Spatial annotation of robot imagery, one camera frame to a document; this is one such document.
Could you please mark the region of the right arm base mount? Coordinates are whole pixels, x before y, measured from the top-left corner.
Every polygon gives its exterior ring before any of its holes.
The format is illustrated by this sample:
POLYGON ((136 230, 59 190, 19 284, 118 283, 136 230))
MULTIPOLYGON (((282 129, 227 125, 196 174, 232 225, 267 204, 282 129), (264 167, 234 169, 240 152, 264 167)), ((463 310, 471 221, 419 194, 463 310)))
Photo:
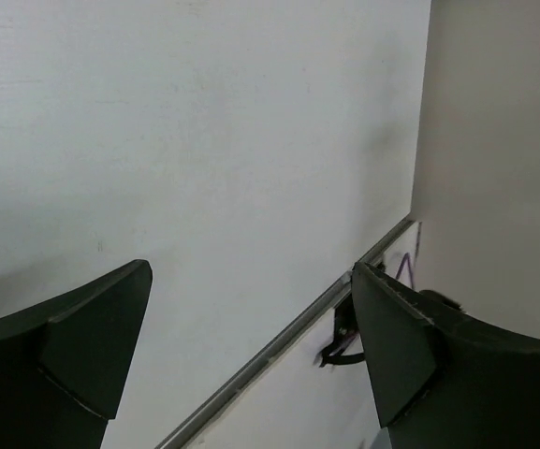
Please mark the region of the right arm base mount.
POLYGON ((334 308, 332 341, 324 346, 317 355, 318 366, 344 367, 365 362, 363 352, 348 354, 347 350, 359 337, 358 320, 352 299, 352 290, 336 304, 334 308))

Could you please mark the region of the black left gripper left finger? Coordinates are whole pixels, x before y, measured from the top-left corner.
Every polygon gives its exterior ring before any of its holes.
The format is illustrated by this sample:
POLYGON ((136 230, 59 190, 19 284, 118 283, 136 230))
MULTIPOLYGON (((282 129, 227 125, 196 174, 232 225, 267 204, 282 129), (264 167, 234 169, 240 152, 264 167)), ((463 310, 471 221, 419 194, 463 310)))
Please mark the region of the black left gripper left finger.
POLYGON ((98 448, 115 419, 153 284, 134 260, 0 318, 0 448, 98 448))

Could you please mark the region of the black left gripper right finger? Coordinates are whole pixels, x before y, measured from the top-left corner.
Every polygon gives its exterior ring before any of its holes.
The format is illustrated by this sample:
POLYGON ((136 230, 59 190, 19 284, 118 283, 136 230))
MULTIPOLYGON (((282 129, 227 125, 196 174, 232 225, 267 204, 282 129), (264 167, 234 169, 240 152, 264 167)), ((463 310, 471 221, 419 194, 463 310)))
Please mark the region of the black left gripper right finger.
POLYGON ((540 448, 540 340, 364 263, 352 299, 379 423, 395 448, 540 448))

